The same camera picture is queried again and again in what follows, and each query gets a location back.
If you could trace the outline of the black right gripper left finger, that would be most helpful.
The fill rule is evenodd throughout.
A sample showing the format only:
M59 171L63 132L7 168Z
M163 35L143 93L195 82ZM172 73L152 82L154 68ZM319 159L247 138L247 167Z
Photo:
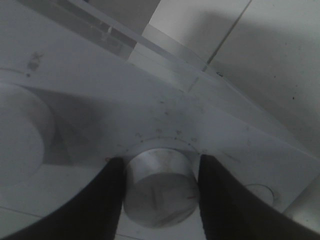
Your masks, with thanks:
M111 158L98 175L62 207L5 236L6 240L113 240L125 195L125 162Z

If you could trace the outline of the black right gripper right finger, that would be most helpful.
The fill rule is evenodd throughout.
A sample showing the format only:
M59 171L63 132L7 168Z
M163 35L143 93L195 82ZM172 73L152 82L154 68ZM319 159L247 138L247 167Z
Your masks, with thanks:
M208 240L318 240L320 235L264 203L214 156L202 154L199 210Z

